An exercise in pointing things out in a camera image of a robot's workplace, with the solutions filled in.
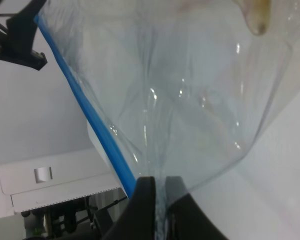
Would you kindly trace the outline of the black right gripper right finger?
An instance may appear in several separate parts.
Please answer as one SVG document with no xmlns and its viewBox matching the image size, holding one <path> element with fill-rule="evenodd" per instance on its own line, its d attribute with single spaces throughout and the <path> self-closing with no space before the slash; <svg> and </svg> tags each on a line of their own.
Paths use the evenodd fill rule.
<svg viewBox="0 0 300 240">
<path fill-rule="evenodd" d="M 227 237 L 204 214 L 180 176 L 165 180 L 167 240 L 226 240 Z"/>
</svg>

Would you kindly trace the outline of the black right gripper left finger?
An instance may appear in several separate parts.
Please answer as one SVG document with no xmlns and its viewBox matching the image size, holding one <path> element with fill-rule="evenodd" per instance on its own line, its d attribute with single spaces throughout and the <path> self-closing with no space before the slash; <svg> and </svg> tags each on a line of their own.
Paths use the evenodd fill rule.
<svg viewBox="0 0 300 240">
<path fill-rule="evenodd" d="M 140 177 L 128 204 L 103 237 L 105 240 L 153 240 L 155 238 L 156 183 Z"/>
</svg>

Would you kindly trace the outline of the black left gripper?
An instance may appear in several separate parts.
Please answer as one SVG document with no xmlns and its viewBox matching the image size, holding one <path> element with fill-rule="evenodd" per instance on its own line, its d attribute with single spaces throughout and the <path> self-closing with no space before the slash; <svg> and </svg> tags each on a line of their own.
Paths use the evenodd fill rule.
<svg viewBox="0 0 300 240">
<path fill-rule="evenodd" d="M 32 0 L 18 13 L 0 14 L 0 61 L 37 71 L 47 64 L 45 54 L 33 50 L 38 27 L 35 17 L 45 3 L 45 0 Z"/>
</svg>

